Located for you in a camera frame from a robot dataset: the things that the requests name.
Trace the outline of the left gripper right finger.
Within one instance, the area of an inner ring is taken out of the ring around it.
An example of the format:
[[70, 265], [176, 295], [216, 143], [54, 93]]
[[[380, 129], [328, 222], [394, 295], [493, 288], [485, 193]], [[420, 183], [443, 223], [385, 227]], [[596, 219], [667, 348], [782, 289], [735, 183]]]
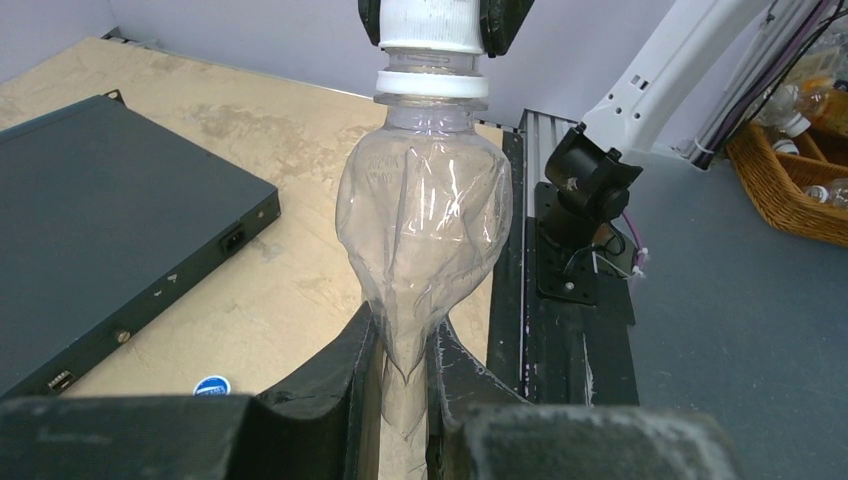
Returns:
[[432, 479], [742, 479], [709, 416], [642, 407], [534, 405], [461, 343], [450, 320], [428, 339]]

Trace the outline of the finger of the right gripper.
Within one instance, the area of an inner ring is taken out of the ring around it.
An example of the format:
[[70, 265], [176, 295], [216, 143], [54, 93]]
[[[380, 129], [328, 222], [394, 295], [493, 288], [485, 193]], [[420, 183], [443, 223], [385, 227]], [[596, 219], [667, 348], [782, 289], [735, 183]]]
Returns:
[[380, 0], [358, 0], [357, 8], [360, 21], [369, 42], [378, 46], [380, 42]]
[[480, 34], [488, 57], [507, 54], [534, 3], [534, 0], [480, 1]]

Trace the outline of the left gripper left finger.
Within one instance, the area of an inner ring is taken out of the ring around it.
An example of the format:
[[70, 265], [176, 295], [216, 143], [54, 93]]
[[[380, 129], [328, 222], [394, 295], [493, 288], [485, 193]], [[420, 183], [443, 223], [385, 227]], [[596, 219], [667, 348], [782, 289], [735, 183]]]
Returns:
[[352, 479], [378, 359], [372, 312], [256, 394], [21, 397], [1, 405], [5, 479]]

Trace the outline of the clear plastic bottle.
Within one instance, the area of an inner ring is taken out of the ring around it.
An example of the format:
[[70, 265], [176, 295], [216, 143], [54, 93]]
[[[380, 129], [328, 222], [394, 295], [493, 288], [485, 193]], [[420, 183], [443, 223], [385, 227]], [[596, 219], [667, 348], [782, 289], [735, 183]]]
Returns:
[[378, 475], [423, 479], [427, 338], [501, 254], [511, 167], [475, 127], [488, 87], [476, 55], [387, 54], [375, 97], [385, 121], [346, 160], [335, 229], [384, 348]]

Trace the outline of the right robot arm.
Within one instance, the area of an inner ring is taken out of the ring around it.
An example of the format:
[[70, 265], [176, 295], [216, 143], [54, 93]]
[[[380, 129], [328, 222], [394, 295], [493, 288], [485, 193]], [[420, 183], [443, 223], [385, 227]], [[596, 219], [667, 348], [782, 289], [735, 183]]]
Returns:
[[[678, 1], [619, 80], [570, 128], [545, 174], [557, 190], [539, 223], [537, 288], [545, 297], [589, 304], [583, 275], [600, 226], [618, 218], [650, 150], [671, 115], [739, 33], [761, 1]], [[528, 1], [362, 1], [371, 44], [399, 54], [465, 54], [458, 66], [398, 65], [378, 76], [385, 94], [463, 99], [487, 94], [475, 59], [506, 54], [531, 9]]]

